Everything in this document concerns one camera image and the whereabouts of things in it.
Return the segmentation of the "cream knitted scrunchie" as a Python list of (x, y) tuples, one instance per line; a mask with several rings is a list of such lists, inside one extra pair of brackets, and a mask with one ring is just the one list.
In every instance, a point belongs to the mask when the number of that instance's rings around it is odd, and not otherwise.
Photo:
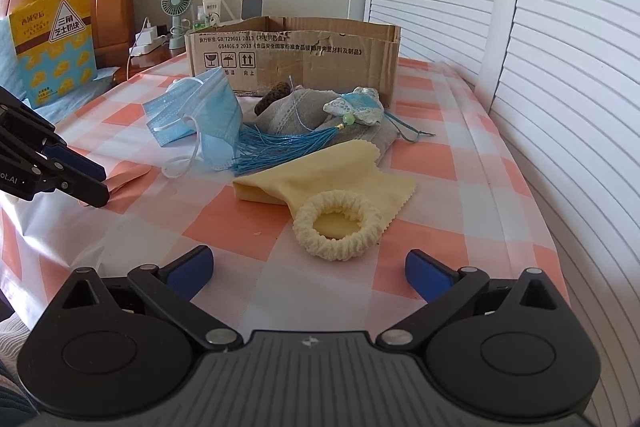
[(308, 254), (328, 261), (362, 256), (378, 243), (380, 210), (353, 191), (333, 190), (308, 198), (297, 210), (293, 231)]

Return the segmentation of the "blue surgical face mask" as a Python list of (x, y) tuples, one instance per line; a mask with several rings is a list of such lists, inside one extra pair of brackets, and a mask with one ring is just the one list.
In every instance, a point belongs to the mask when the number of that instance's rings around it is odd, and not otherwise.
[(198, 158), (213, 171), (230, 169), (235, 158), (243, 114), (224, 69), (209, 69), (189, 79), (192, 80), (195, 88), (178, 103), (176, 116), (153, 126), (156, 132), (192, 132), (195, 136), (192, 152), (169, 161), (163, 168), (167, 178), (183, 176)]

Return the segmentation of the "yellow microfibre cloth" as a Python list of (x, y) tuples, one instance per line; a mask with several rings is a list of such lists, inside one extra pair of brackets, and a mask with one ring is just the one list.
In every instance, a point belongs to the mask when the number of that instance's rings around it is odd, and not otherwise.
[(311, 196), (325, 191), (353, 191), (380, 210), (390, 225), (416, 191), (410, 176), (378, 169), (378, 148), (350, 140), (285, 164), (233, 180), (234, 195), (245, 202), (282, 205), (292, 216)]

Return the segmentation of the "blue white sachet with tassel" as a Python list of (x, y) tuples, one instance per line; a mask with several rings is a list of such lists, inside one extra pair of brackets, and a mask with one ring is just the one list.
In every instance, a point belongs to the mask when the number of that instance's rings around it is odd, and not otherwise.
[(323, 106), (330, 118), (319, 129), (307, 134), (267, 134), (243, 122), (236, 142), (232, 171), (238, 176), (244, 176), (347, 142), (343, 138), (343, 131), (352, 124), (373, 126), (388, 119), (398, 130), (398, 138), (409, 143), (434, 135), (413, 127), (390, 113), (383, 107), (378, 91), (373, 88), (358, 87), (350, 92), (337, 94), (335, 100)]

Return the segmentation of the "brown scrunchie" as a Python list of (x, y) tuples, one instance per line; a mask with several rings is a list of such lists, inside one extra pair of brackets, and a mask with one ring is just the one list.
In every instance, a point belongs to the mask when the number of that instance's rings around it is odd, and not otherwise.
[(254, 107), (254, 114), (259, 116), (275, 101), (281, 100), (291, 94), (291, 86), (285, 82), (279, 82), (263, 96)]

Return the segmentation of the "grey fabric pouch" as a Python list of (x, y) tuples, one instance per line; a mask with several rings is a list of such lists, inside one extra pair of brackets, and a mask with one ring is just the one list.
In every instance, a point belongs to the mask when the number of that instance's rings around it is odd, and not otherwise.
[(307, 134), (319, 129), (330, 118), (323, 106), (337, 97), (338, 94), (331, 90), (298, 87), (289, 96), (273, 102), (264, 113), (256, 116), (254, 107), (259, 100), (244, 112), (243, 122), (267, 134)]
[(343, 131), (343, 138), (346, 141), (360, 140), (372, 143), (378, 148), (378, 159), (380, 162), (388, 149), (396, 141), (399, 132), (388, 120), (383, 119), (378, 124), (366, 126), (365, 124), (352, 124)]

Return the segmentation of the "checkered pink white tablecloth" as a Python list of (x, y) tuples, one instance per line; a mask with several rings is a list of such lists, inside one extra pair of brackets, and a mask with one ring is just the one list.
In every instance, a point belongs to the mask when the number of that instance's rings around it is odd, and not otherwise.
[[(198, 245), (215, 273), (196, 303), (240, 331), (365, 329), (381, 332), (421, 306), (405, 278), (411, 249), (450, 268), (477, 267), (514, 279), (543, 269), (564, 287), (558, 254), (532, 193), (495, 124), (448, 66), (401, 60), (392, 113), (424, 132), (384, 155), (362, 143), (248, 179), (193, 166), (169, 178), (191, 140), (156, 143), (143, 104), (188, 72), (184, 57), (154, 67), (58, 125), (74, 150), (129, 182), (102, 208), (61, 192), (29, 202), (1, 199), (1, 288), (35, 324), (66, 277), (91, 267), (121, 277), (164, 265)], [(361, 193), (383, 209), (406, 196), (382, 237), (362, 256), (326, 261), (296, 241), (292, 220), (310, 196)]]

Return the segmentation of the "yellow blue snack bag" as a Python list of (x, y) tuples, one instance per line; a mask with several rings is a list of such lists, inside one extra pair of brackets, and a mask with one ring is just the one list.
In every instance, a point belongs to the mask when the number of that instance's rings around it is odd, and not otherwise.
[(9, 15), (26, 98), (37, 108), (96, 78), (92, 0), (27, 0)]

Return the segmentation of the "wooden nightstand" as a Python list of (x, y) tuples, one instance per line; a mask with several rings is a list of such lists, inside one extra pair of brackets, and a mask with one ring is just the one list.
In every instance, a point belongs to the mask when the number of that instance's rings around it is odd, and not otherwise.
[(168, 49), (168, 46), (160, 46), (149, 54), (130, 58), (124, 66), (119, 67), (115, 72), (114, 83), (125, 82), (132, 76), (137, 75), (138, 72), (144, 72), (151, 67), (160, 65), (174, 56), (175, 53)]

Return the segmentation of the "white power strip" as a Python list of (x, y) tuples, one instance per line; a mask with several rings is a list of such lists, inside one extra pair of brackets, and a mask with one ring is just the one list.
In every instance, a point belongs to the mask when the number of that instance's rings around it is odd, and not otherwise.
[(150, 20), (145, 17), (140, 31), (134, 36), (134, 45), (129, 49), (129, 56), (138, 57), (149, 54), (166, 41), (167, 36), (162, 35), (158, 27), (152, 26)]

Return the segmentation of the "green sanitizer bottle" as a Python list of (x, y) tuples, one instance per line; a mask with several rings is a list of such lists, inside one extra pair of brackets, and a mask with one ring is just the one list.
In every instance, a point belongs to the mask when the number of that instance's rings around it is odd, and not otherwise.
[(192, 23), (194, 30), (200, 30), (209, 26), (209, 18), (203, 5), (196, 7), (196, 17)]

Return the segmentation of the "green desk fan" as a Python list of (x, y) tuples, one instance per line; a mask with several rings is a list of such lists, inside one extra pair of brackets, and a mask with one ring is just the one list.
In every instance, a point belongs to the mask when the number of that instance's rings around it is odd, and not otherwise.
[(169, 49), (184, 47), (184, 37), (191, 28), (190, 20), (184, 16), (190, 10), (192, 0), (160, 0), (160, 8), (171, 18)]

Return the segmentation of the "white card sign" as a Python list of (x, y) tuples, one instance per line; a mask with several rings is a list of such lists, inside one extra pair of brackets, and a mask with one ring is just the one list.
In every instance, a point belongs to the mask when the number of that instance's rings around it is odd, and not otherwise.
[(222, 0), (203, 0), (202, 8), (209, 25), (218, 25), (220, 23)]

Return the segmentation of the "white grey phone stand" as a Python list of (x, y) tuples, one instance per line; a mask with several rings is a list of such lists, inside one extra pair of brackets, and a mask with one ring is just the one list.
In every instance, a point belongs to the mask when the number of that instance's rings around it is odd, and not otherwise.
[(240, 19), (250, 20), (262, 16), (264, 0), (240, 0)]

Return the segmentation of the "brown cardboard box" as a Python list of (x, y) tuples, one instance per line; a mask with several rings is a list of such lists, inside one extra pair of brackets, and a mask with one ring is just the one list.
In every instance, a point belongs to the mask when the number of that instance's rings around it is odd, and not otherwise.
[(254, 17), (191, 30), (186, 55), (191, 74), (224, 70), (232, 90), (264, 96), (291, 79), (307, 89), (378, 91), (387, 106), (394, 95), (401, 28), (325, 17)]

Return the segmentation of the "white louvered closet door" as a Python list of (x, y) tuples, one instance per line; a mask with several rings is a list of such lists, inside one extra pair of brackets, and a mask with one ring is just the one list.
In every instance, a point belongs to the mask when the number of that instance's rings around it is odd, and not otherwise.
[(602, 426), (639, 417), (639, 0), (366, 0), (444, 61), (500, 131), (602, 361)]

